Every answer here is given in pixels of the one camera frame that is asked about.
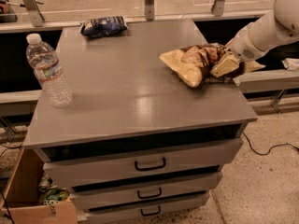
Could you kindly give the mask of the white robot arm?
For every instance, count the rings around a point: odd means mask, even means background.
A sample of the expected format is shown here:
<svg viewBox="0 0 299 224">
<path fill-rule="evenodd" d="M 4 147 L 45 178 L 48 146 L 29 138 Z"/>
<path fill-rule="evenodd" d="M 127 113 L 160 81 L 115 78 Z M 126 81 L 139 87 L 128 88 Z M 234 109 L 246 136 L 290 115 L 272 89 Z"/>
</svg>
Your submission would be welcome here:
<svg viewBox="0 0 299 224">
<path fill-rule="evenodd" d="M 275 0 L 273 8 L 260 19 L 237 32 L 210 74 L 222 77 L 241 63 L 262 58 L 269 50 L 299 40 L 299 0 Z"/>
</svg>

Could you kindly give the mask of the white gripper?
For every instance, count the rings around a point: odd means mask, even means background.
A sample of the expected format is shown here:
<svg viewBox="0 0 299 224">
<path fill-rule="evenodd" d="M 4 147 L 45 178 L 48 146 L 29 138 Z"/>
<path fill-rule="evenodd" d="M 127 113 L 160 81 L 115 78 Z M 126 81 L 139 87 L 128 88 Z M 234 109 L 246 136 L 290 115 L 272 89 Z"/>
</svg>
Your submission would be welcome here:
<svg viewBox="0 0 299 224">
<path fill-rule="evenodd" d="M 239 67 L 240 60 L 252 62 L 262 58 L 268 51 L 268 26 L 249 23 L 237 32 L 225 47 L 226 52 L 210 70 L 214 77 L 222 77 Z"/>
</svg>

